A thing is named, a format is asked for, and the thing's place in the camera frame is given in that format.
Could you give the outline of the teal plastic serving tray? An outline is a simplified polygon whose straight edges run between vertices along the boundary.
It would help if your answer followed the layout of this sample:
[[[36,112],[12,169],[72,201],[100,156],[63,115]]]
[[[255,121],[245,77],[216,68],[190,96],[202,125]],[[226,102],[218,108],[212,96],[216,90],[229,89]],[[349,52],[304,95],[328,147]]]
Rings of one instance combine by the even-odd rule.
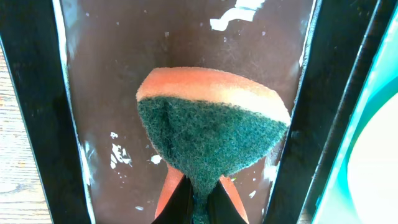
[[[323,157],[317,179],[312,187],[321,187],[313,193],[312,223],[362,223],[351,197],[348,185],[348,162],[353,147],[372,116],[390,98],[397,95],[397,6],[389,7],[386,27],[377,41],[377,50],[365,68],[365,79],[358,93],[353,95],[353,108],[348,111],[348,122],[338,132],[337,139],[329,142],[335,151]]]

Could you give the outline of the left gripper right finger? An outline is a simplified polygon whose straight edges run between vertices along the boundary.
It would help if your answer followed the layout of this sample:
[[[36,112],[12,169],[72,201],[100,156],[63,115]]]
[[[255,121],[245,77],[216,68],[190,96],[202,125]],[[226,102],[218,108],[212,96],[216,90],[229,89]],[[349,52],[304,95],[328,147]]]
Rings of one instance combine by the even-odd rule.
[[[220,181],[217,182],[207,200],[207,212],[210,224],[246,224],[238,213],[227,191]]]

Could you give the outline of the yellow-green plate bottom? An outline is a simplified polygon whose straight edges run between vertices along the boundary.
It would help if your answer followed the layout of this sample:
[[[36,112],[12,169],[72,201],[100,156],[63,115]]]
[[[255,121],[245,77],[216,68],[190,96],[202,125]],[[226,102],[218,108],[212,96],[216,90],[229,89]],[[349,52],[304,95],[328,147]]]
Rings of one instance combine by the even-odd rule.
[[[361,131],[348,162],[348,185],[362,223],[397,224],[397,95]]]

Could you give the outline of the black rectangular water tray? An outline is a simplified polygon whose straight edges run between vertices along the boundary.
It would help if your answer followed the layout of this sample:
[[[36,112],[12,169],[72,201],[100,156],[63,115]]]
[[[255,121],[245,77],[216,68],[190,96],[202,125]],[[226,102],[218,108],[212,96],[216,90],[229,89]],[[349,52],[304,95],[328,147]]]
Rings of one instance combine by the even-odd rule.
[[[396,1],[2,1],[54,223],[297,223]]]

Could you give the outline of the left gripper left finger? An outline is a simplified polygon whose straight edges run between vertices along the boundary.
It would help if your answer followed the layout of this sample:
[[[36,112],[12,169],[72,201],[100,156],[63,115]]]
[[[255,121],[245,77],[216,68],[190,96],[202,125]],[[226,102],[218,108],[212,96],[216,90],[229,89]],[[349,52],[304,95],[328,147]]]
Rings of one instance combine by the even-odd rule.
[[[193,187],[190,179],[182,177],[164,209],[152,224],[192,224]]]

